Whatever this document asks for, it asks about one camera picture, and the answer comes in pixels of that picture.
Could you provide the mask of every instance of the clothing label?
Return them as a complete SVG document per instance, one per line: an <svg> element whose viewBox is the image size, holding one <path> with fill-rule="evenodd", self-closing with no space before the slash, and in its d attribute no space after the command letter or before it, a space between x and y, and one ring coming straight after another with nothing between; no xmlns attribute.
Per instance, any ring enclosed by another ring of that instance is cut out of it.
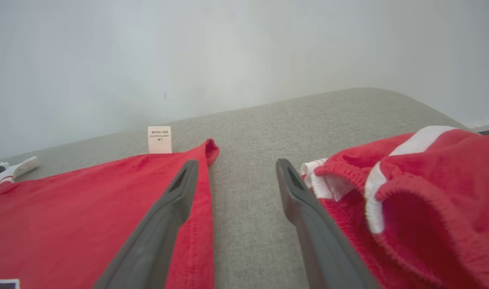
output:
<svg viewBox="0 0 489 289"><path fill-rule="evenodd" d="M171 126L149 126L149 153L171 154Z"/></svg>

